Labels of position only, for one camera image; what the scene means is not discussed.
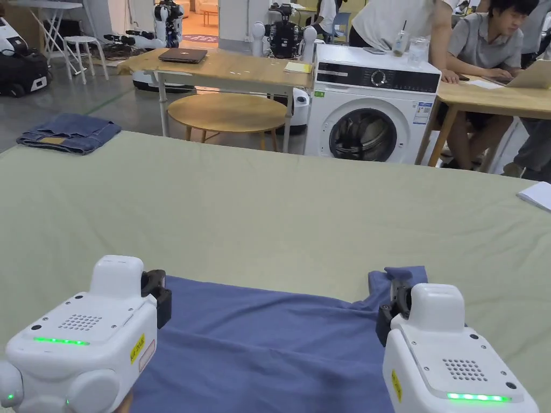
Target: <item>green led light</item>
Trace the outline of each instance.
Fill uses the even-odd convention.
[[[87,341],[76,341],[76,340],[63,340],[63,339],[48,339],[45,337],[34,337],[34,341],[38,341],[40,343],[63,343],[63,344],[72,344],[75,346],[89,346],[90,343]]]
[[[486,394],[448,393],[447,396],[448,396],[448,399],[452,399],[452,400],[511,401],[511,399],[508,397],[488,396]]]

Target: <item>hand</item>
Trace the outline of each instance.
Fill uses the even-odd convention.
[[[125,397],[125,399],[122,401],[121,405],[117,407],[117,410],[114,411],[114,413],[130,413],[130,405],[132,405],[132,391],[128,393]]]
[[[446,83],[459,83],[459,75],[451,70],[442,70],[442,81]]]
[[[489,78],[506,78],[506,79],[512,79],[513,76],[511,73],[509,73],[506,70],[503,69],[486,69],[484,71],[484,76],[487,76]]]

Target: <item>notepad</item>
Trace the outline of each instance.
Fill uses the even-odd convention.
[[[297,72],[297,73],[310,73],[312,71],[312,65],[306,63],[295,63],[289,62],[285,66],[286,72]]]
[[[519,192],[517,196],[532,205],[551,212],[551,185],[547,182],[538,182]]]
[[[468,83],[469,85],[475,85],[475,86],[478,86],[479,88],[485,88],[485,89],[499,89],[503,87],[502,85],[498,85],[497,83],[492,83],[490,81],[485,81],[485,80],[471,80],[466,83]]]

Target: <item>wall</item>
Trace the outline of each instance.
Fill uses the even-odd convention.
[[[219,0],[220,39],[248,41],[250,27],[255,22],[267,23],[271,4],[272,0]]]

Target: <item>yellow warning label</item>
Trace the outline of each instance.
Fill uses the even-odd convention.
[[[402,402],[402,385],[400,384],[400,380],[398,380],[398,375],[396,374],[395,370],[392,370],[392,385],[394,386],[394,390],[396,391],[396,397],[398,398],[398,401]]]
[[[144,344],[145,344],[145,334],[142,334],[142,336],[139,338],[138,342],[132,349],[132,352],[130,353],[130,364],[134,364],[134,361],[136,361],[139,354],[142,352]]]

